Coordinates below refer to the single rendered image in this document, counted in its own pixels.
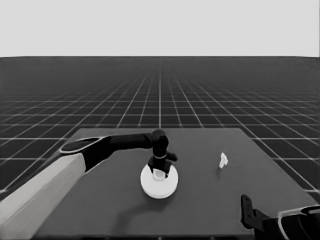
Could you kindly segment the large thick white disc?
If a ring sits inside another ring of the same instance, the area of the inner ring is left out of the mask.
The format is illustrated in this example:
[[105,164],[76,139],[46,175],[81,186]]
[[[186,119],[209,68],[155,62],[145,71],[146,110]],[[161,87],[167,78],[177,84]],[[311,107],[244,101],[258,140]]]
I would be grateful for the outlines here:
[[140,183],[144,192],[154,199],[170,197],[177,189],[178,172],[174,165],[170,166],[169,174],[145,165],[140,174]]

